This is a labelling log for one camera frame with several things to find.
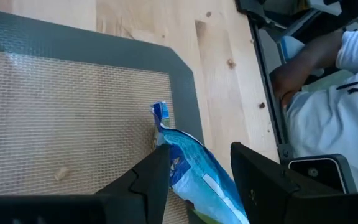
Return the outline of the grey-bordered silicone baking mat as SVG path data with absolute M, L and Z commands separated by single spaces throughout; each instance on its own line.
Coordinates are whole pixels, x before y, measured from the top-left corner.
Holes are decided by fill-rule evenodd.
M 0 12 L 0 196 L 93 195 L 154 152 L 150 106 L 202 138 L 170 48 Z M 162 224 L 188 224 L 168 188 Z

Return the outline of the person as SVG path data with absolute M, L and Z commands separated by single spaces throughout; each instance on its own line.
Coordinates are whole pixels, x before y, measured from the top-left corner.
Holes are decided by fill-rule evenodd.
M 352 76 L 325 90 L 301 91 L 290 100 L 286 122 L 295 157 L 343 155 L 358 191 L 358 31 L 345 31 L 334 65 Z

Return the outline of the blue granola bar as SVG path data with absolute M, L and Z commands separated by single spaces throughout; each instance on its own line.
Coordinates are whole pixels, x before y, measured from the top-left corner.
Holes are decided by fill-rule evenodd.
M 156 146 L 170 146 L 170 188 L 205 224 L 250 224 L 236 185 L 213 154 L 192 135 L 169 127 L 167 104 L 150 106 Z

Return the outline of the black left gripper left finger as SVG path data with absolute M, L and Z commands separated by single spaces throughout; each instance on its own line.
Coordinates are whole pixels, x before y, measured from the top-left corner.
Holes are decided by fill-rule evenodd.
M 170 147 L 158 147 L 93 195 L 0 196 L 0 224 L 162 224 Z

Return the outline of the black device pale rim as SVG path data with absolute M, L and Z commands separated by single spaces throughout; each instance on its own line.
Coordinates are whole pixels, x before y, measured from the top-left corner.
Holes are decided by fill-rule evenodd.
M 345 194 L 357 193 L 350 165 L 341 154 L 299 157 L 288 168 Z

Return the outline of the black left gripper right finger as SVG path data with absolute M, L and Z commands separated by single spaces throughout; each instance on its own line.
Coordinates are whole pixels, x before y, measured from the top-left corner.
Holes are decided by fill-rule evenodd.
M 239 142 L 231 167 L 250 224 L 358 224 L 358 192 L 320 184 Z

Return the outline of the black aluminium table frame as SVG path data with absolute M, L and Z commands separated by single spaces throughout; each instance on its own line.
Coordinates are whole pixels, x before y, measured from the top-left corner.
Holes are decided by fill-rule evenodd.
M 289 145 L 287 129 L 278 99 L 273 94 L 270 73 L 282 64 L 281 51 L 274 38 L 280 34 L 280 28 L 267 17 L 263 3 L 265 0 L 235 0 L 237 11 L 249 20 L 250 31 L 267 97 L 267 105 L 273 126 L 277 152 L 281 164 L 287 165 L 293 159 Z

